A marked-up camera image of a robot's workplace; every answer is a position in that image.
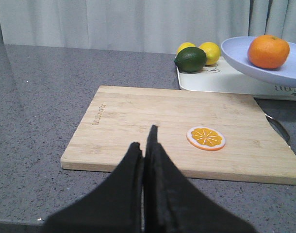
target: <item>orange slice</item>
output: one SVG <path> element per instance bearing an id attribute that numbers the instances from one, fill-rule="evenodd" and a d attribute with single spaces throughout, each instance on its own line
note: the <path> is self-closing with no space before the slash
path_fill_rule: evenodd
<path id="1" fill-rule="evenodd" d="M 217 130 L 195 126 L 187 132 L 188 141 L 202 150 L 220 150 L 225 146 L 225 137 Z"/>

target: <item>gray countertop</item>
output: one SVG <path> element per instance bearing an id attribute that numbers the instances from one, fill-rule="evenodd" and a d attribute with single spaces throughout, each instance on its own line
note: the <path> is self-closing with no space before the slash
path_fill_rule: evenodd
<path id="1" fill-rule="evenodd" d="M 0 232 L 37 232 L 109 173 L 60 158 L 100 85 L 179 89 L 173 54 L 0 44 Z M 296 101 L 257 100 L 296 154 Z M 261 233 L 296 233 L 296 186 L 190 179 Z"/>

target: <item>light blue bowl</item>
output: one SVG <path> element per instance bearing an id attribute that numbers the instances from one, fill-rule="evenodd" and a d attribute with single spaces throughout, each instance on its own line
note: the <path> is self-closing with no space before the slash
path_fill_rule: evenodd
<path id="1" fill-rule="evenodd" d="M 286 62 L 277 69 L 262 69 L 247 58 L 247 50 L 254 36 L 240 36 L 221 44 L 222 55 L 230 66 L 252 78 L 288 87 L 296 87 L 296 44 L 289 43 L 290 53 Z"/>

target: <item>lime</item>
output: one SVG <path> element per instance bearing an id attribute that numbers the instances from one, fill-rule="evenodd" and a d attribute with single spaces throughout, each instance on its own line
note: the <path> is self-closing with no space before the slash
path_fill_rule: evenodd
<path id="1" fill-rule="evenodd" d="M 177 49 L 177 51 L 176 51 L 176 54 L 178 54 L 180 51 L 182 51 L 183 49 L 185 49 L 185 48 L 187 48 L 187 47 L 196 47 L 196 45 L 193 44 L 193 43 L 190 43 L 190 42 L 182 43 L 182 44 L 178 47 L 178 49 Z"/>
<path id="2" fill-rule="evenodd" d="M 219 46 L 213 42 L 205 42 L 199 46 L 200 49 L 204 50 L 207 61 L 206 65 L 215 64 L 221 55 Z"/>
<path id="3" fill-rule="evenodd" d="M 197 72 L 205 66 L 206 55 L 198 47 L 187 47 L 177 54 L 174 62 L 180 71 Z"/>

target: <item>bamboo cutting board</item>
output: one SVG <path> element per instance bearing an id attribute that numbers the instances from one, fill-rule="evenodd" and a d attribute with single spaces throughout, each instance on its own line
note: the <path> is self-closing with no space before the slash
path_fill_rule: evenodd
<path id="1" fill-rule="evenodd" d="M 145 154 L 151 126 L 186 177 L 296 184 L 296 155 L 251 95 L 100 86 L 62 158 L 64 169 L 112 171 L 131 142 Z M 192 146 L 194 126 L 220 131 L 218 151 Z"/>

